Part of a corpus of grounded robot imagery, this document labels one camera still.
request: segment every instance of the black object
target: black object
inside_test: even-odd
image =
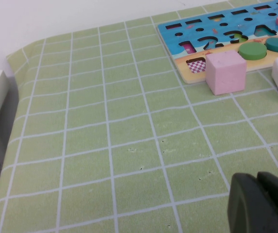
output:
[[[278,177],[235,173],[227,217],[231,233],[278,233]]]

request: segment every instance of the green circle piece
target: green circle piece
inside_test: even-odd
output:
[[[266,56],[266,46],[258,42],[244,43],[238,49],[238,53],[245,60],[259,60]]]

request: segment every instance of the green grid mat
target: green grid mat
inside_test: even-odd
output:
[[[55,36],[9,55],[20,101],[0,232],[228,232],[232,174],[278,176],[271,69],[214,96],[206,83],[183,83],[156,24],[239,4]]]

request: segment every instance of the white wall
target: white wall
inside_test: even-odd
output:
[[[0,0],[0,69],[5,56],[45,37],[222,0]]]

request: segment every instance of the pink cube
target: pink cube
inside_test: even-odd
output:
[[[206,82],[214,95],[245,89],[247,63],[235,50],[206,55]]]

